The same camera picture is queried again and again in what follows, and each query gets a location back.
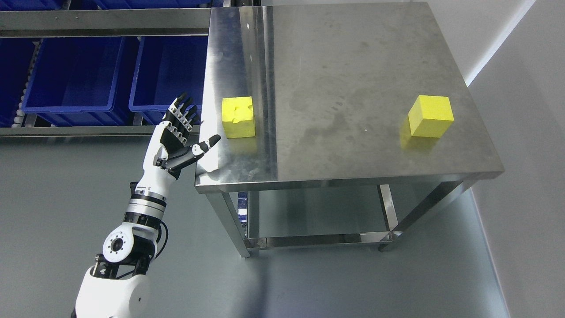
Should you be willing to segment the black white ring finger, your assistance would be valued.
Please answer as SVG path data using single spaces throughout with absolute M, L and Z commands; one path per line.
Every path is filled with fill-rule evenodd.
M 171 119 L 171 124 L 169 125 L 170 131 L 191 131 L 192 124 L 190 123 L 188 116 L 188 108 L 192 103 L 191 97 L 176 97 L 171 105 L 169 106 L 169 112 L 175 116 L 175 119 Z

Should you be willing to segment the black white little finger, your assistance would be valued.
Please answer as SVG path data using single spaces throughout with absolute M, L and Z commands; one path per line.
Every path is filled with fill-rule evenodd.
M 177 96 L 168 107 L 167 111 L 163 115 L 162 125 L 177 125 L 178 118 L 181 117 L 186 112 L 188 108 L 187 104 L 188 93 L 182 92 L 181 95 Z

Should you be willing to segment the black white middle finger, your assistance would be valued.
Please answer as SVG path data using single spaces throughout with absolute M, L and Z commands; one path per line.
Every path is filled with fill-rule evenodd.
M 186 133 L 186 125 L 188 124 L 188 121 L 193 117 L 197 115 L 197 110 L 198 110 L 198 106 L 197 105 L 190 105 L 190 107 L 188 107 L 186 109 L 186 112 L 181 115 L 181 117 L 178 118 L 178 128 L 177 128 L 177 132 L 183 136 L 185 136 Z

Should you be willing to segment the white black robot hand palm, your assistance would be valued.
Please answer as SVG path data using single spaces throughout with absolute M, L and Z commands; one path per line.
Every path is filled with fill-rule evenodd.
M 171 121 L 162 121 L 156 125 L 151 135 L 143 160 L 143 176 L 137 183 L 138 193 L 168 193 L 172 183 L 180 176 L 179 172 L 170 172 L 165 163 L 172 158 L 189 153 L 189 144 L 185 137 L 178 137 Z

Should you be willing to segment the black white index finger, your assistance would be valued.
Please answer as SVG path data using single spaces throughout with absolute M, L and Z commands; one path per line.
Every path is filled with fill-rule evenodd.
M 200 135 L 200 116 L 193 116 L 186 125 L 185 138 L 190 139 Z

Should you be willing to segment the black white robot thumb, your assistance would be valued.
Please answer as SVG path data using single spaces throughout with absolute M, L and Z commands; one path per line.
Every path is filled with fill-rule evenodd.
M 190 154 L 194 159 L 200 159 L 212 149 L 219 141 L 220 135 L 213 135 L 210 138 L 190 146 Z

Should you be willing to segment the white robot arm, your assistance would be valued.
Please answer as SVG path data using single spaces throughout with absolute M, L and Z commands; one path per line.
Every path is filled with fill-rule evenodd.
M 143 160 L 143 176 L 130 183 L 124 219 L 104 240 L 83 281 L 71 317 L 139 318 L 149 303 L 150 264 L 168 240 L 163 222 L 169 189 L 182 169 L 196 163 L 220 135 L 190 145 L 199 116 L 186 93 L 177 96 L 155 126 Z

